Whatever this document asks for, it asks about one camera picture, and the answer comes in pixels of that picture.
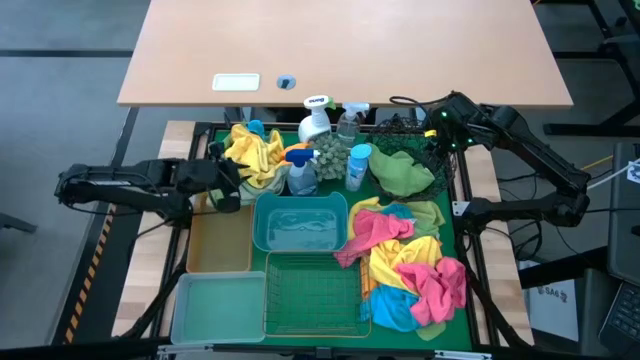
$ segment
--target wooden table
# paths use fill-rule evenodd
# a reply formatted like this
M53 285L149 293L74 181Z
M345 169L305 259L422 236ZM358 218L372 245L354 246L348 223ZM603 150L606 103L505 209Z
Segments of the wooden table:
M170 121L165 130L159 157L186 158L191 146L194 125L194 122ZM200 154L202 154L203 151L204 143L201 143ZM498 191L491 154L484 148L475 146L467 150L466 159L474 196L499 201L500 193ZM459 186L456 187L459 198L462 198ZM160 222L162 221L157 215L145 213L142 217L140 231L148 229ZM508 231L506 224L503 222L493 222L490 226ZM170 236L171 228L161 227L138 239L133 250L112 335L121 335L128 330L157 294ZM184 251L186 236L187 231L183 231L181 237L182 243L179 245L177 254L178 259L182 251ZM504 235L491 231L485 231L480 239L482 241L490 290L494 302L518 334L527 342L533 344L529 319L520 289L518 269L516 268L513 249L509 239ZM165 307L161 327L162 335L169 333L173 304L173 297L171 297ZM488 344L484 312L477 300L475 302L475 309L481 342Z
M214 92L258 73L255 92ZM276 86L295 76L291 90ZM389 105L461 91L479 103L568 107L529 0L154 0L118 103L130 106Z

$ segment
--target spray bottle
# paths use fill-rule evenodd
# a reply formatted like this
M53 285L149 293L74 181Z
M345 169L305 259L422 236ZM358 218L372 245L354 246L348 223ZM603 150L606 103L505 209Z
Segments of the spray bottle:
M340 115L338 120L338 128L336 134L338 139L347 147L352 147L356 140L356 136L360 133L360 124L358 113L364 113L369 110L367 103L344 103L342 107L346 110Z
M298 138L300 142L309 142L316 135L331 132L331 123L325 108L335 109L333 99L326 95L316 95L305 99L304 107L311 110L298 126Z
M287 176L289 191L293 196L313 195L318 190L318 178L311 166L307 166L307 161L320 155L318 150L289 150L285 155L285 160L292 162L293 166Z

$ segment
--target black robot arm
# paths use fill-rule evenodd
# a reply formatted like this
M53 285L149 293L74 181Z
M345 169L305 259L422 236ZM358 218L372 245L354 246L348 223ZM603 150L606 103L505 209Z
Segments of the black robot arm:
M545 220L556 226L577 226L589 206L586 195L591 176L563 159L536 138L522 115L509 106L476 105L465 95L452 92L434 109L430 121L437 130L435 151L441 153L483 145L511 151L556 190L540 199L491 202L473 198L457 209L462 228L484 230L492 220Z
M221 212L240 208L238 165L214 151L212 159L157 159L133 166L75 164L59 176L54 195L69 207L92 201L126 205L155 212L174 226L188 226L193 214L189 198L219 189L223 198L214 206Z

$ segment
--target teal plastic bin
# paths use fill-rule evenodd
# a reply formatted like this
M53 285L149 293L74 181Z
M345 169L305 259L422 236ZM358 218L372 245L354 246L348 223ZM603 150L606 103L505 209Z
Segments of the teal plastic bin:
M171 342L178 345L262 341L265 281L262 271L180 276Z
M349 211L342 194L258 197L253 243L262 251L337 251L347 243Z

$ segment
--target gray floor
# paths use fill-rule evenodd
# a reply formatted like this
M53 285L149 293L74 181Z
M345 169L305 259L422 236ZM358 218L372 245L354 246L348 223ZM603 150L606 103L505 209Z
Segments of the gray floor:
M144 0L6 0L0 3L0 48L133 48L147 5ZM603 5L609 19L620 14L615 2ZM536 12L554 49L592 49L601 39L586 9L538 6ZM109 161L126 114L115 102L127 64L127 59L0 58L0 211L39 226L34 235L0 233L0 348L49 341L89 219L57 204L57 175L74 162ZM614 141L547 139L542 123L596 123L631 93L615 63L561 61L559 66L576 106L525 116L534 133L561 155L588 164L609 155ZM143 109L126 162L155 157L167 120L220 117L215 108ZM499 176L530 171L510 154L494 155ZM530 181L505 187L521 197L532 192ZM538 194L549 190L540 182ZM590 195L594 207L608 206L608 186ZM589 215L579 228L562 231L576 250L585 250L606 242L607 225L606 214ZM516 241L528 235L522 231ZM545 226L544 237L541 258L571 253L555 229Z

